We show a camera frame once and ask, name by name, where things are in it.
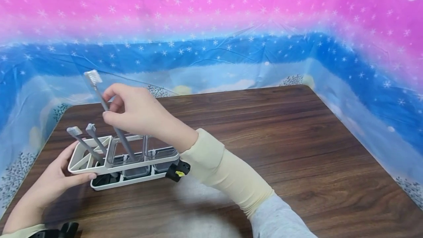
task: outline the gray toothbrush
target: gray toothbrush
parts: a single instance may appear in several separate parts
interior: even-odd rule
[[[66,129],[66,131],[76,140],[78,140],[83,147],[85,147],[87,149],[87,151],[92,155],[92,157],[98,161],[98,163],[100,163],[100,165],[104,165],[105,162],[103,160],[103,158],[101,158],[101,156],[95,152],[84,140],[82,140],[81,135],[82,135],[82,131],[81,129],[78,128],[78,126],[75,127],[69,127]]]
[[[95,134],[95,125],[92,123],[89,123],[88,126],[86,127],[86,132],[94,139],[94,141],[97,143],[98,147],[100,147],[101,151],[103,152],[103,154],[107,154],[107,149],[106,147],[101,143],[101,141],[98,139],[97,134]],[[110,175],[112,177],[119,177],[119,174],[117,173],[110,173]]]
[[[89,81],[89,83],[91,84],[91,86],[94,88],[94,91],[97,94],[98,98],[100,99],[100,103],[103,106],[103,109],[105,111],[108,111],[109,107],[107,106],[106,102],[103,100],[103,96],[101,95],[100,91],[98,91],[98,88],[97,88],[97,84],[103,82],[103,80],[101,79],[97,70],[91,70],[91,71],[85,72],[84,75],[87,78],[87,80]],[[126,137],[123,134],[122,130],[120,130],[116,127],[113,127],[113,129],[115,130],[116,134],[118,135],[123,147],[125,148],[125,151],[129,155],[130,159],[136,160],[137,158],[136,158],[134,152],[132,151],[131,146],[128,143],[128,140],[126,140]]]

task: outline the snowflake pattern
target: snowflake pattern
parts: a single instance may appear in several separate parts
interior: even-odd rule
[[[62,103],[53,110],[53,119],[56,121],[56,123],[59,122],[60,118],[69,107],[70,105]]]
[[[21,152],[17,159],[6,168],[0,183],[2,209],[6,209],[10,204],[36,158],[37,154]]]
[[[407,193],[407,195],[423,210],[423,185],[410,182],[406,178],[396,177],[395,182]]]
[[[303,78],[303,75],[288,76],[281,81],[279,87],[301,85],[303,84]]]
[[[153,85],[148,85],[147,90],[150,92],[150,94],[154,96],[154,98],[165,98],[165,97],[172,97],[176,95],[175,93],[168,91],[162,87],[156,87]]]

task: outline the hand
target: hand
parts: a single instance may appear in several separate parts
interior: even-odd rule
[[[127,132],[157,137],[161,127],[173,119],[145,88],[113,84],[105,90],[103,99],[109,101],[113,97],[103,118],[107,124]]]
[[[65,176],[64,170],[68,166],[69,158],[77,143],[78,141],[64,149],[19,200],[6,222],[4,234],[41,224],[44,209],[68,188],[97,177],[94,173]]]
[[[104,121],[137,135],[151,135],[175,147],[179,152],[189,149],[198,133],[172,116],[147,89],[113,84],[103,99],[114,97],[109,111],[103,113]]]

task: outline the wooden table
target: wooden table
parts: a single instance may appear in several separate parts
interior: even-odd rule
[[[159,100],[250,164],[319,238],[423,237],[423,212],[308,87]],[[100,135],[113,134],[101,113],[99,104],[66,111],[0,227],[47,165],[72,143],[66,127],[94,122]],[[84,185],[67,191],[46,214],[53,227],[77,221],[82,238],[252,237],[242,211],[192,177],[98,192]]]

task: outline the star pattern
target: star pattern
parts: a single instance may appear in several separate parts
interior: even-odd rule
[[[113,74],[214,63],[272,68],[311,58],[422,149],[422,133],[416,134],[423,129],[423,90],[418,89],[423,29],[406,0],[377,5],[367,0],[158,0],[153,6],[144,0],[72,1],[73,7],[0,1],[6,10],[22,6],[5,17],[13,31],[0,33],[13,35],[19,44],[0,51],[0,88],[25,83],[37,73],[65,76],[75,64]],[[400,115],[389,115],[384,104],[397,107]],[[417,124],[404,127],[401,118]]]

